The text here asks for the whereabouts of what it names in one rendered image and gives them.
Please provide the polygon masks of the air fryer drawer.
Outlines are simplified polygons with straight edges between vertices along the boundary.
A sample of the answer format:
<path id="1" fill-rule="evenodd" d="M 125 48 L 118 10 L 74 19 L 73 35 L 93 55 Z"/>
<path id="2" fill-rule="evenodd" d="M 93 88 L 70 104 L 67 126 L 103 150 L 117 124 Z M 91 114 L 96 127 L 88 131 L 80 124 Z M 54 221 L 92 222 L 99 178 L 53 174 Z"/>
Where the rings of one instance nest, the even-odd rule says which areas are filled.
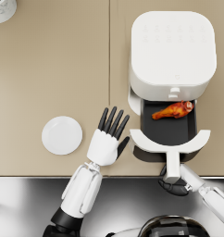
<path id="1" fill-rule="evenodd" d="M 164 162 L 164 182 L 180 178 L 180 162 L 189 161 L 205 146 L 210 130 L 196 130 L 195 109 L 182 118 L 152 119 L 152 115 L 170 106 L 171 102 L 142 100 L 141 128 L 130 129 L 129 148 L 145 162 Z"/>

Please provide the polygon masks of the roasted chicken drumstick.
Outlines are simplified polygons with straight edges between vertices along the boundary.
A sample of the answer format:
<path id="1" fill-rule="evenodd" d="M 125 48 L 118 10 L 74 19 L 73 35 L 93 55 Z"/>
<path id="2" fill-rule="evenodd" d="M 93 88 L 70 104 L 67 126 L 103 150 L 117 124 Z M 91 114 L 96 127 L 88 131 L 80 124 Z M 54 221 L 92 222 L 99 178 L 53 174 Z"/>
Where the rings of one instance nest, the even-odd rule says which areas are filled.
<path id="1" fill-rule="evenodd" d="M 179 119 L 188 115 L 194 108 L 194 103 L 190 101 L 181 101 L 174 103 L 152 115 L 152 119 L 158 120 L 162 118 Z"/>

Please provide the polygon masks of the pale air fryer body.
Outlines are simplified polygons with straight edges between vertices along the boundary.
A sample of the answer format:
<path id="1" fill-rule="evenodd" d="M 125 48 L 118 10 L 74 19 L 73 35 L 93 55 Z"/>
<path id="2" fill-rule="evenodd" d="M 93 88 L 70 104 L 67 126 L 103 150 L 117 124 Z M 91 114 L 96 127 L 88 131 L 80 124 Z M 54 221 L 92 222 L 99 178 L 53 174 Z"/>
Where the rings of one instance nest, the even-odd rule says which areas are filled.
<path id="1" fill-rule="evenodd" d="M 199 98 L 217 68 L 210 21 L 192 11 L 149 11 L 131 27 L 128 102 L 136 113 L 142 101 Z"/>

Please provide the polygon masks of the white round plate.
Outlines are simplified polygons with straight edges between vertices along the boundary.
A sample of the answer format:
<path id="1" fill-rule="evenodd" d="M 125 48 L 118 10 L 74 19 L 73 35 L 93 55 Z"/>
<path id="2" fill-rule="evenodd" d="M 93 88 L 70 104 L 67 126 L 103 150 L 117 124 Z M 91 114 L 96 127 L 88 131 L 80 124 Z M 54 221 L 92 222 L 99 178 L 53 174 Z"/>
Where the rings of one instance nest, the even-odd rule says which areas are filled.
<path id="1" fill-rule="evenodd" d="M 82 141 L 81 125 L 74 118 L 59 116 L 49 120 L 42 131 L 42 143 L 52 154 L 67 155 Z"/>

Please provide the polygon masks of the dark round robot body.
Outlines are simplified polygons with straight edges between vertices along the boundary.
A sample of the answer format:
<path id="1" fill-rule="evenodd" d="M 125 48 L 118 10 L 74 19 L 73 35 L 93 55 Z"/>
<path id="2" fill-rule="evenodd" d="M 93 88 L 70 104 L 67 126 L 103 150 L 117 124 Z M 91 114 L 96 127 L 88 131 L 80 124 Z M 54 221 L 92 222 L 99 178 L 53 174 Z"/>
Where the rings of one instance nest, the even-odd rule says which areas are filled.
<path id="1" fill-rule="evenodd" d="M 192 218 L 158 216 L 146 221 L 141 228 L 110 232 L 106 237 L 210 237 L 210 235 Z"/>

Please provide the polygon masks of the white marbled pot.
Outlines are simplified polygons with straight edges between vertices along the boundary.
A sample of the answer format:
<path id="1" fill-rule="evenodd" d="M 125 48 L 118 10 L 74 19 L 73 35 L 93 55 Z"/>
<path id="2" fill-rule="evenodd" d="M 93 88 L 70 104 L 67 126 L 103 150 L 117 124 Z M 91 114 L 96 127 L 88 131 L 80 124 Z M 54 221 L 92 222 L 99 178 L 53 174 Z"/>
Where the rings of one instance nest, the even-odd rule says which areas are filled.
<path id="1" fill-rule="evenodd" d="M 16 0 L 0 0 L 0 23 L 12 18 L 17 10 Z"/>

